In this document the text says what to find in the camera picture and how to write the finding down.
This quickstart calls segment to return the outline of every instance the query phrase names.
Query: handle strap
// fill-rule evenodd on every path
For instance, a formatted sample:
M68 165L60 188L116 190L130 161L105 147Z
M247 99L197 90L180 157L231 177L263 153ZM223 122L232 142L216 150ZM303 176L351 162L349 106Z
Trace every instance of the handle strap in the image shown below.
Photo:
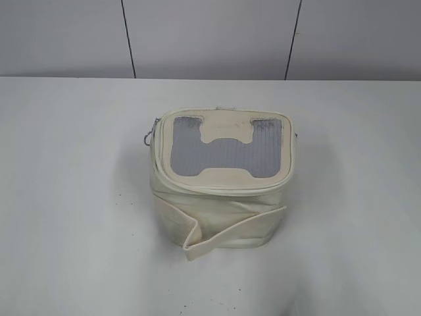
M261 213L201 241L199 222L163 199L155 197L155 204L173 241L182 245L187 259L192 261L211 252L214 248L252 248L261 246L272 237L285 206Z

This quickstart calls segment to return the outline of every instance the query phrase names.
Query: cream leather bag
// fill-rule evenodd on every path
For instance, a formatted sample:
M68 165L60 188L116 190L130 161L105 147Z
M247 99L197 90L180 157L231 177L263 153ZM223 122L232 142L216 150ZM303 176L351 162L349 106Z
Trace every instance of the cream leather bag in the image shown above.
M279 113L182 109L155 121L151 156L156 210L194 260L269 241L285 210L295 133Z

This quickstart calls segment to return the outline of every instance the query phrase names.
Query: bag lid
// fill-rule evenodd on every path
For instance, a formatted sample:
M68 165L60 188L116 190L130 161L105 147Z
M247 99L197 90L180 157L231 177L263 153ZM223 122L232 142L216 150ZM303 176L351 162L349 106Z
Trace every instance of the bag lid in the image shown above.
M294 135L291 121L279 113L178 110L156 126L155 160L184 188L271 188L292 175Z

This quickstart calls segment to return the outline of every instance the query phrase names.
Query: white wall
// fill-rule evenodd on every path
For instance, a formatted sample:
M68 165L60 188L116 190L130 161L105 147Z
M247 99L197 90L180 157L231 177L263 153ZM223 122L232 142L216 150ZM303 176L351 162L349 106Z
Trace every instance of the white wall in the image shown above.
M421 1L303 0L287 79L421 80Z
M124 0L138 78L284 79L298 0Z
M0 76L133 78L119 0L1 0Z

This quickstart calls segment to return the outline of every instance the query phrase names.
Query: mesh panel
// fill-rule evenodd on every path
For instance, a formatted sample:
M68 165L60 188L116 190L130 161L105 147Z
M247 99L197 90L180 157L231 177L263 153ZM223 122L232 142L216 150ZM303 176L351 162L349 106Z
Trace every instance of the mesh panel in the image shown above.
M233 138L201 141L202 120L177 117L174 120L171 168L179 176L197 176L208 168L245 169L255 178L275 176L281 167L280 120L254 120L253 141L244 144Z

